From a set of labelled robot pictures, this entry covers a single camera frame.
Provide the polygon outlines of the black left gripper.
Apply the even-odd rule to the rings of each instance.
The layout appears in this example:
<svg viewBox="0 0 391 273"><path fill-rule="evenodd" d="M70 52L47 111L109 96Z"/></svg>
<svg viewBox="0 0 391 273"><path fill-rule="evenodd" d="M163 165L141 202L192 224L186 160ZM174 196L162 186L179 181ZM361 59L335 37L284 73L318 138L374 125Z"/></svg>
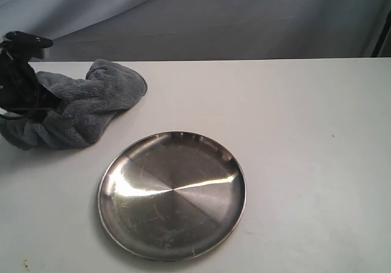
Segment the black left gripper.
<svg viewBox="0 0 391 273"><path fill-rule="evenodd" d="M6 33L1 40L1 109L4 120L42 122L48 112L61 112L61 99L46 89L29 65L44 59L53 41L21 31Z"/></svg>

